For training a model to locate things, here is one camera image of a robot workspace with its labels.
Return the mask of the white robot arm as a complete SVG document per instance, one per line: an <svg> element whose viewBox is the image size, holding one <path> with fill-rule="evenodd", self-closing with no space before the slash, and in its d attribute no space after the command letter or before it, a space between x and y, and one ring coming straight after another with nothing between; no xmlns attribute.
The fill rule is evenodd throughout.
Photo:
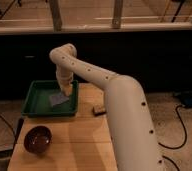
<svg viewBox="0 0 192 171"><path fill-rule="evenodd" d="M166 171L145 93L135 78L79 60L70 43L52 49L49 58L62 89L78 75L103 90L118 171Z"/></svg>

